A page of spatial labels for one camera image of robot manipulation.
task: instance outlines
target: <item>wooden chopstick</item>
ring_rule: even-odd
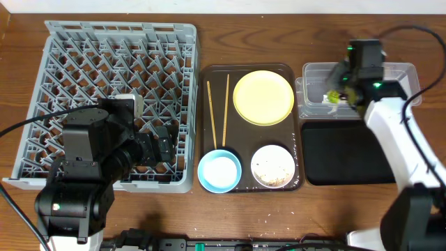
[[[210,84],[208,81],[208,96],[209,96],[209,109],[210,109],[210,121],[212,122],[212,134],[214,137],[214,149],[217,150],[217,140],[215,138],[215,124],[214,124],[214,111],[212,109],[212,97],[210,94]]]
[[[222,143],[223,147],[226,145],[226,121],[228,119],[228,95],[229,95],[229,74],[228,74],[228,80],[226,81],[226,101],[224,103],[223,143]]]

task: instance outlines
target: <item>white bowl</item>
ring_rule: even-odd
[[[293,179],[293,156],[283,147],[268,145],[252,156],[252,176],[267,188],[282,188]]]

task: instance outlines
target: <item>wooden table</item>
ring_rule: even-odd
[[[349,38],[370,38],[407,22],[429,25],[446,37],[446,16],[423,15],[12,15],[0,48],[0,128],[25,119],[48,37],[44,20],[175,22],[197,26],[201,67],[231,63],[282,62],[301,76],[307,62],[338,61]],[[388,61],[415,64],[421,86],[440,71],[440,47],[416,31],[385,41]],[[423,96],[416,119],[440,160],[446,164],[446,81]],[[9,177],[22,130],[0,139],[0,176]],[[37,191],[5,185],[35,222]],[[158,236],[200,239],[289,239],[306,233],[342,237],[376,227],[397,195],[396,185],[312,186],[295,192],[212,195],[194,185],[186,194],[116,192],[105,237],[142,228]],[[38,242],[0,199],[0,249],[37,250]]]

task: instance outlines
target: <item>dish rack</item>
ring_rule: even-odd
[[[144,98],[139,132],[178,126],[176,156],[156,167],[135,167],[114,184],[129,192],[187,192],[192,187],[199,41],[191,24],[46,21],[43,51],[27,119],[120,93]],[[11,178],[21,189],[45,186],[52,162],[64,155],[65,116],[24,127]]]

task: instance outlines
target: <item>white object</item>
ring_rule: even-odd
[[[353,231],[347,234],[347,244],[358,248],[385,251],[379,228]]]
[[[218,157],[204,165],[204,178],[216,188],[227,188],[237,179],[236,164],[227,157]]]
[[[332,108],[332,110],[329,111],[328,114],[332,114],[332,113],[335,113],[337,111],[337,108],[338,108],[339,105],[347,104],[347,100],[339,100],[338,103],[333,104],[332,102],[330,102],[328,100],[328,95],[325,94],[323,96],[322,104],[329,105]]]
[[[76,237],[51,236],[48,246],[52,251],[99,251],[104,238],[104,230],[90,236],[86,244],[77,244]]]
[[[144,100],[141,95],[138,94],[118,94],[114,96],[115,99],[131,99],[134,101],[134,118],[139,118],[142,116],[144,112]]]
[[[293,156],[284,148],[275,145],[257,150],[251,159],[252,176],[267,188],[281,188],[293,178]]]
[[[415,183],[423,183],[428,188],[439,187],[440,184],[427,166],[420,153],[410,139],[404,124],[401,122],[401,110],[404,100],[401,98],[383,98],[372,101],[367,108],[364,120],[367,127],[374,132],[397,182],[398,191],[411,187]],[[406,110],[408,125],[429,162],[443,181],[446,181],[446,170],[441,161],[427,143],[412,114],[411,105]],[[379,229],[354,231],[348,235],[348,244],[371,250],[384,250]]]
[[[442,0],[0,0],[10,13],[444,14]]]

